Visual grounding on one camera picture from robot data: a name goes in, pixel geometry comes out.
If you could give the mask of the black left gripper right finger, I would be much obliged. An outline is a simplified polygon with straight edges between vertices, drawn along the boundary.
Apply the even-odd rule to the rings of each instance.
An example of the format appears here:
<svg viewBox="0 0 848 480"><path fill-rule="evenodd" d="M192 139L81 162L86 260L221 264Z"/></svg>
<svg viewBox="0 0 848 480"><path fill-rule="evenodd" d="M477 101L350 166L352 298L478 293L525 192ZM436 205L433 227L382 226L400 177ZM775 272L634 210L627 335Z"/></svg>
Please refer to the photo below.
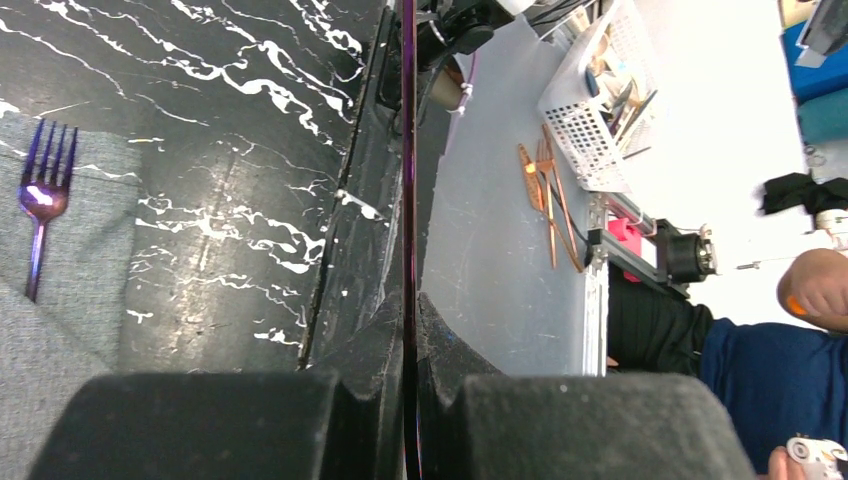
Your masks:
<svg viewBox="0 0 848 480"><path fill-rule="evenodd" d="M718 400L680 375L510 377L419 298L427 479L751 479Z"/></svg>

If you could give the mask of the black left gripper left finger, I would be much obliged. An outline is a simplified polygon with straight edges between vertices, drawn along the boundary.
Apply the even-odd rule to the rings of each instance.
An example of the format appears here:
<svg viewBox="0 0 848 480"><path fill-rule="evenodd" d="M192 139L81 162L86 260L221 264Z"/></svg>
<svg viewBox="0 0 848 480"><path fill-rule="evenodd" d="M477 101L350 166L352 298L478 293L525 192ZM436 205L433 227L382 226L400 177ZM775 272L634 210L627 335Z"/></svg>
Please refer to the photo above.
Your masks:
<svg viewBox="0 0 848 480"><path fill-rule="evenodd" d="M300 372L150 373L86 382L33 479L395 479L400 310Z"/></svg>

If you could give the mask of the grey fabric napkin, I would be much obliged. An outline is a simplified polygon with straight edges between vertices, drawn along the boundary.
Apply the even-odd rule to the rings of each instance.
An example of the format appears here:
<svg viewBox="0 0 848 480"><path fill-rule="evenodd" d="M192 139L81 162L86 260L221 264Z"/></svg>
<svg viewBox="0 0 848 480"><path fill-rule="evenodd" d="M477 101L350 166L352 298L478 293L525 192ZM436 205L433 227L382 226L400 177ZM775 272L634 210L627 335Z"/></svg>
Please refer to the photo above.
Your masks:
<svg viewBox="0 0 848 480"><path fill-rule="evenodd" d="M1 475L23 479L69 398L117 364L139 197L140 153L80 132L66 212L49 225L35 301L25 297L33 226L17 189L40 123L1 118Z"/></svg>

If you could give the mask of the purple metal fork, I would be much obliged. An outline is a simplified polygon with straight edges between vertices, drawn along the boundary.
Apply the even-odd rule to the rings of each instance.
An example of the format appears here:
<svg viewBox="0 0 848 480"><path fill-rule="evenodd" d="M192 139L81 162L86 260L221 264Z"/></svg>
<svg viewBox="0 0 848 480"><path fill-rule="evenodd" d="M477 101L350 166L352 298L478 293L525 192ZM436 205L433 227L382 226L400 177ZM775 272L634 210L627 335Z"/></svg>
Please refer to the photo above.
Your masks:
<svg viewBox="0 0 848 480"><path fill-rule="evenodd" d="M78 144L78 129L38 122L18 187L21 210L33 222L33 239L25 296L38 296L49 223L67 210Z"/></svg>

